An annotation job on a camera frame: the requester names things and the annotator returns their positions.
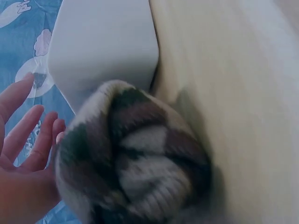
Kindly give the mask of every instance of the bed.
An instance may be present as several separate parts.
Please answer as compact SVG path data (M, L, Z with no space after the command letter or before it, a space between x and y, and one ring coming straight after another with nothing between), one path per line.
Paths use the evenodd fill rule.
M0 91L22 79L26 72L35 75L34 86L25 103L6 125L8 133L33 105L44 105L41 121L28 137L26 145L14 162L19 166L30 152L44 118L57 111L66 125L73 112L54 85L48 73L47 53L61 0L2 0L0 1ZM77 224L73 213L60 202L38 224Z

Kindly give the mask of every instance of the skin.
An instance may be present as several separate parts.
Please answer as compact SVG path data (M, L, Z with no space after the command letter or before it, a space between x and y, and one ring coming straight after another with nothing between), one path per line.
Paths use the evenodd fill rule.
M45 116L31 154L19 167L13 162L38 123L43 106L33 106L5 137L5 123L25 101L33 81L33 74L28 73L0 94L0 223L35 223L60 201L52 162L46 164L65 130L64 120L56 112Z

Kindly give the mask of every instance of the finger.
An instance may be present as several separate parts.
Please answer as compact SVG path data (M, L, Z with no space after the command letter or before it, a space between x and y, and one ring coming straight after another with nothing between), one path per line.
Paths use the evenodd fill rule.
M53 145L56 145L65 131L65 122L63 119L57 119L53 125Z
M5 124L18 109L31 91L34 81L32 73L28 73L22 81L11 84L0 94L0 154L5 136Z
M11 162L14 162L23 149L28 136L38 123L43 111L42 105L33 106L4 139L2 154Z
M46 115L30 155L20 165L22 169L38 171L45 168L52 147L53 124L57 118L56 112L50 112Z
M64 131L65 131L64 120L57 119L54 122L54 125L53 125L52 153L51 153L51 160L50 160L50 163L49 163L49 168L50 169L52 169L54 157L55 157L55 154L56 154L56 149L57 149L56 144L58 143L57 139L61 138L63 136Z

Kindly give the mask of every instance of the patterned sock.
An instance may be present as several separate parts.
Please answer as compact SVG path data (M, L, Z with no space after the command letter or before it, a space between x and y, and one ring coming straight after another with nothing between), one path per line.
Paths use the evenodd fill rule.
M87 100L55 157L57 187L84 224L165 224L210 186L211 165L184 120L123 81Z

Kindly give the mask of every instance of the blue fabric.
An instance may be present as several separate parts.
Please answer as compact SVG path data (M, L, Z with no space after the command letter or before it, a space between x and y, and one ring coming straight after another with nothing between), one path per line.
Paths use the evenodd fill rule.
M54 85L44 63L51 33L62 0L0 0L0 91L18 81L26 72L35 72L35 84L29 98L6 124L6 134L36 104L44 105L41 121L28 137L15 161L19 166L31 150L42 120L50 111L57 111L66 125L73 112ZM79 224L71 211L60 202L39 224Z

